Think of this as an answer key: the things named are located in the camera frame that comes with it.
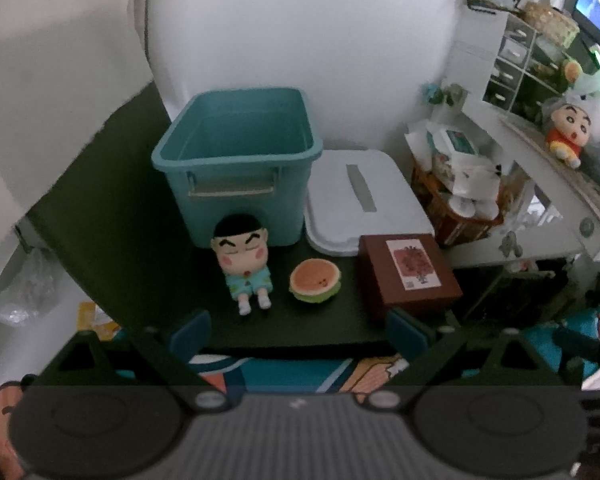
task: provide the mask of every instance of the teal plastic storage bin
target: teal plastic storage bin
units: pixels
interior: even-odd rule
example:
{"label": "teal plastic storage bin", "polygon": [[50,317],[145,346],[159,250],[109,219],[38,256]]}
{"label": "teal plastic storage bin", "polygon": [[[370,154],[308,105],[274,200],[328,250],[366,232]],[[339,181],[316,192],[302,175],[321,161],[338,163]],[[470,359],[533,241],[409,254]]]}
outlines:
{"label": "teal plastic storage bin", "polygon": [[311,163],[322,141],[293,88],[215,91],[194,97],[152,154],[167,177],[197,247],[216,224],[249,213],[269,230],[269,245],[302,234]]}

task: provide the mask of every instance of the white plastic lid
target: white plastic lid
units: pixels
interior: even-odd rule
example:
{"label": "white plastic lid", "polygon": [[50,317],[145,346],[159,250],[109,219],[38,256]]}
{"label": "white plastic lid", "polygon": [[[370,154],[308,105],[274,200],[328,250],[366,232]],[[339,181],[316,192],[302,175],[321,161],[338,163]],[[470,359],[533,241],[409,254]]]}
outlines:
{"label": "white plastic lid", "polygon": [[394,160],[378,150],[322,152],[304,221],[309,243],[330,256],[355,256],[362,235],[434,233]]}

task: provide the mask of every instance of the white wall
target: white wall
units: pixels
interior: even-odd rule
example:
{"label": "white wall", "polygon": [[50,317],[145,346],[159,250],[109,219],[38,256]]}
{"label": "white wall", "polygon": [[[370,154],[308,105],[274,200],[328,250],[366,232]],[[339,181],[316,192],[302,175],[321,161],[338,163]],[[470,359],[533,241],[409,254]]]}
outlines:
{"label": "white wall", "polygon": [[149,56],[172,116],[202,91],[306,92],[327,146],[404,162],[407,121],[428,110],[462,0],[149,0]]}

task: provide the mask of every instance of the figurine's white shoes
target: figurine's white shoes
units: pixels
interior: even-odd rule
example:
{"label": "figurine's white shoes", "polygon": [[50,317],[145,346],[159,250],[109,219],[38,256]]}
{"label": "figurine's white shoes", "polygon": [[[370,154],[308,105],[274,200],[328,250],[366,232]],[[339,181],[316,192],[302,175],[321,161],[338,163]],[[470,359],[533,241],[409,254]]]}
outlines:
{"label": "figurine's white shoes", "polygon": [[247,314],[251,313],[251,305],[248,301],[245,301],[244,303],[238,303],[238,311],[240,312],[241,316],[246,316]]}
{"label": "figurine's white shoes", "polygon": [[258,296],[258,304],[262,310],[267,310],[271,308],[271,300],[268,296]]}

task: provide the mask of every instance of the watermelon slice toy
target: watermelon slice toy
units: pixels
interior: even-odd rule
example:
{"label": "watermelon slice toy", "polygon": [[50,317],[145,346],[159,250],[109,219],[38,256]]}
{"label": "watermelon slice toy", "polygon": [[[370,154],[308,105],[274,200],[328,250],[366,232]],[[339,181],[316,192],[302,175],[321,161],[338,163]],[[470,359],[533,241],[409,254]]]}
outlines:
{"label": "watermelon slice toy", "polygon": [[340,269],[327,260],[311,258],[289,277],[289,291],[305,303],[322,303],[340,290]]}

